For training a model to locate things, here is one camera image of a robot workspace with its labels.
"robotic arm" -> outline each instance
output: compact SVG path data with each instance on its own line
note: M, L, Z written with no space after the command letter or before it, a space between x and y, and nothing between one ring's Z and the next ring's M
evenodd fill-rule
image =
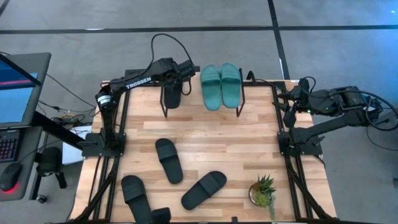
M289 128L289 146L299 149L316 147L323 138L319 134L340 129L346 126L369 126L374 123L383 111L381 103L376 98L364 96L356 86L346 86L331 90L309 92L306 78L301 78L292 91L278 95L286 103L279 105L285 112L285 125ZM296 112L306 112L323 116L337 117L310 128L295 128Z
M114 130L114 117L119 105L121 95L128 90L141 86L149 82L159 82L164 84L172 80L179 79L182 82L188 81L195 75L193 63L187 60L177 64L172 58L162 58L152 63L152 65L143 72L111 80L103 86L99 93L95 95L99 111L102 115L103 128L100 134L87 135L86 141L81 144L86 147L86 151L103 149L112 154L118 152L123 144L123 136L119 136Z

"white paper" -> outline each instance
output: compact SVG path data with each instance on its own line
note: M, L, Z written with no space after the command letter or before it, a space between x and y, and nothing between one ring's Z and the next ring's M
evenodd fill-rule
M72 133L76 132L78 133L79 137L86 139L86 135L88 133L91 133L91 126L81 126L81 127L75 127L71 128L70 130ZM81 150L77 149L65 142L62 144L62 164L67 165L71 164L74 162L80 162L83 160L81 156Z

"green slide sandal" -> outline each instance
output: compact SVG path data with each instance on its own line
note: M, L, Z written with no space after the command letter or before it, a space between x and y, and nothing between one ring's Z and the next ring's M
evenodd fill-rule
M237 108L241 100L241 75L235 65L225 63L221 67L221 90L227 108Z
M208 65L202 70L200 83L206 108L210 111L218 110L221 107L221 78L214 65Z

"red glowing light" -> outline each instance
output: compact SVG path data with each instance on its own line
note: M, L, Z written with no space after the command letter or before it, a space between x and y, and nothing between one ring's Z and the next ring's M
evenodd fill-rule
M12 194L14 193L15 190L17 190L17 188L18 188L18 182L11 189L4 191L4 193Z

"black robotic arm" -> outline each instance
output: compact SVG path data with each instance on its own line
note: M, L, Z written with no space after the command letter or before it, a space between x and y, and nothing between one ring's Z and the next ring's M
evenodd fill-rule
M86 137L83 145L83 156L119 156L124 149L125 136L119 135L114 129L121 95L128 90L139 87L145 83L159 82L163 85L172 80L188 81L195 75L193 63L187 60L177 64L172 58L162 58L151 64L143 72L136 72L126 77L111 80L102 86L95 95L99 112L101 113L103 127L99 134L91 133Z

